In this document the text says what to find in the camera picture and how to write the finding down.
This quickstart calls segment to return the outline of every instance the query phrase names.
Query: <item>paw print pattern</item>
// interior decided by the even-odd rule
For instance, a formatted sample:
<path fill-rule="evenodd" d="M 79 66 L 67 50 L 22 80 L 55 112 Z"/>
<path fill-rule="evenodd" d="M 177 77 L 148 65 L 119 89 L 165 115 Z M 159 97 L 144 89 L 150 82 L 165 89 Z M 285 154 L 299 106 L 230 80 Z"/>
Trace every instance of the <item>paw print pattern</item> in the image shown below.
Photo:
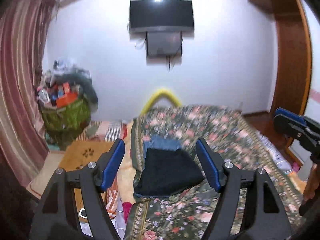
<path fill-rule="evenodd" d="M 80 166 L 76 167 L 76 170 L 82 169 L 83 168 L 83 164 L 80 164 Z"/>
<path fill-rule="evenodd" d="M 88 149 L 84 150 L 84 153 L 82 154 L 82 156 L 84 156 L 84 157 L 87 158 L 88 155 L 89 155 L 89 156 L 93 156 L 93 153 L 94 153 L 94 150 L 91 149 L 91 148 L 88 148 Z"/>

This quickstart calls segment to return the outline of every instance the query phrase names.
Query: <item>metal screw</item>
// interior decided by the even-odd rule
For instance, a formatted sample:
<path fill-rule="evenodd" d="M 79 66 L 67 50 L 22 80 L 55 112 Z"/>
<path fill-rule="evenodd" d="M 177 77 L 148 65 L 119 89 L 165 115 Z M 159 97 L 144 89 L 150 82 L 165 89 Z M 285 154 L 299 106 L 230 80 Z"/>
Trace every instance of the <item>metal screw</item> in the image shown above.
<path fill-rule="evenodd" d="M 264 168 L 258 168 L 258 172 L 260 174 L 265 174 L 266 173 L 266 170 Z"/>
<path fill-rule="evenodd" d="M 57 168 L 57 169 L 56 169 L 56 173 L 57 173 L 57 174 L 63 173 L 63 168 Z"/>
<path fill-rule="evenodd" d="M 97 164 L 96 164 L 95 162 L 89 162 L 89 163 L 88 163 L 88 167 L 89 167 L 90 169 L 93 169 L 95 166 L 97 166 Z"/>
<path fill-rule="evenodd" d="M 224 166 L 227 168 L 227 169 L 231 169 L 233 167 L 233 164 L 231 162 L 226 162 L 224 163 Z"/>

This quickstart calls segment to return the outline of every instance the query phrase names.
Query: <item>floor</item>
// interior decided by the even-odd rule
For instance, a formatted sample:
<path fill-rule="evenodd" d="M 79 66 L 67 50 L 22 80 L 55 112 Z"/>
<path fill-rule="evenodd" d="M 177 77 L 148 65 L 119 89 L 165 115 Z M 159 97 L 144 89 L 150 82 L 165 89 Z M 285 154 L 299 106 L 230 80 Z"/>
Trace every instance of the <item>floor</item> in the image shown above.
<path fill-rule="evenodd" d="M 263 135 L 267 136 L 272 144 L 290 164 L 294 163 L 294 160 L 285 152 L 285 146 L 288 139 L 283 134 L 275 131 L 273 119 L 269 113 L 254 114 L 244 116 L 244 118 L 251 126 L 259 130 Z"/>

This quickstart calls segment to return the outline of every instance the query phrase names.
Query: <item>curtain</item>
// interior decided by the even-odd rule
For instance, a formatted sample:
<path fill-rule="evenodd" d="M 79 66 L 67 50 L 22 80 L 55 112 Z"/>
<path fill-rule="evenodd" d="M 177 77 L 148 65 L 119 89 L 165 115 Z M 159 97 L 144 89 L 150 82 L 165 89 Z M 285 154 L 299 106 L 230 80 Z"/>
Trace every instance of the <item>curtain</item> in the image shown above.
<path fill-rule="evenodd" d="M 13 0 L 0 19 L 0 148 L 21 185 L 48 154 L 35 100 L 55 0 Z"/>

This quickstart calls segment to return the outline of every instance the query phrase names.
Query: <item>wooden wardrobe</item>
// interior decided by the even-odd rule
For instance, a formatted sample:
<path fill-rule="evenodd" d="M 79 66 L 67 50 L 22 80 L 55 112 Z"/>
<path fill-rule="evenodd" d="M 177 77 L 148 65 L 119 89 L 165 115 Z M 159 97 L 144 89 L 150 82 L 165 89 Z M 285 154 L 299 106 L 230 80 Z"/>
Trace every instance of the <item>wooden wardrobe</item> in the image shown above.
<path fill-rule="evenodd" d="M 267 14 L 274 14 L 278 37 L 278 71 L 271 114 L 278 107 L 296 114 L 306 108 L 311 80 L 311 42 L 300 0 L 249 0 Z M 300 161 L 288 149 L 286 152 Z"/>

